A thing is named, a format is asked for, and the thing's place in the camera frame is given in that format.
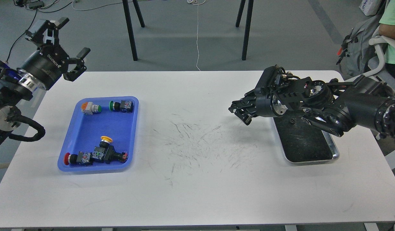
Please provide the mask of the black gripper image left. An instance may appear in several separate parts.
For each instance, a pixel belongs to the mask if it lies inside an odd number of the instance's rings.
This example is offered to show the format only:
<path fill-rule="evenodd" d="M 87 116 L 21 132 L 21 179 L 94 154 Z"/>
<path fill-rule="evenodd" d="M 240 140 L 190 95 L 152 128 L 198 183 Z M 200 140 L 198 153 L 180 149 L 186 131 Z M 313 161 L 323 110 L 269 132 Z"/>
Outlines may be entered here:
<path fill-rule="evenodd" d="M 29 91 L 37 88 L 49 90 L 62 75 L 65 80 L 74 82 L 86 71 L 84 58 L 91 49 L 83 48 L 75 58 L 69 58 L 59 44 L 59 30 L 69 21 L 68 17 L 57 21 L 39 19 L 25 31 L 25 39 L 35 44 L 37 49 L 19 68 L 22 77 L 19 85 Z M 76 67 L 68 72 L 69 64 Z"/>

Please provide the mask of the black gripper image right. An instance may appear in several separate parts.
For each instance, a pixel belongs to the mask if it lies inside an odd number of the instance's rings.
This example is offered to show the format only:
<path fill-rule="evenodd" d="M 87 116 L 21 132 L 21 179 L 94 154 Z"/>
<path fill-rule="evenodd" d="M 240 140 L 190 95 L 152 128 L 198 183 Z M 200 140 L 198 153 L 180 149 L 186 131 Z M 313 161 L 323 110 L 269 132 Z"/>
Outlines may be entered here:
<path fill-rule="evenodd" d="M 253 117 L 281 117 L 288 108 L 274 95 L 256 96 L 254 91 L 249 91 L 240 100 L 232 101 L 229 111 L 249 125 Z"/>

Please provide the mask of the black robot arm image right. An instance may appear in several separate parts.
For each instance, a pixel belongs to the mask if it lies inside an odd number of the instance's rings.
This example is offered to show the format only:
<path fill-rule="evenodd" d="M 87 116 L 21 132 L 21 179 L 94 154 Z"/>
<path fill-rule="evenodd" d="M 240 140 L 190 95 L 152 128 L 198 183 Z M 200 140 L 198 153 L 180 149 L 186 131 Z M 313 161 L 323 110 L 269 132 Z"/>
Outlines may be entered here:
<path fill-rule="evenodd" d="M 332 79 L 325 83 L 274 65 L 228 110 L 245 125 L 254 117 L 282 117 L 299 111 L 307 124 L 337 137 L 359 125 L 395 138 L 395 92 L 387 83 L 365 76 L 352 82 Z"/>

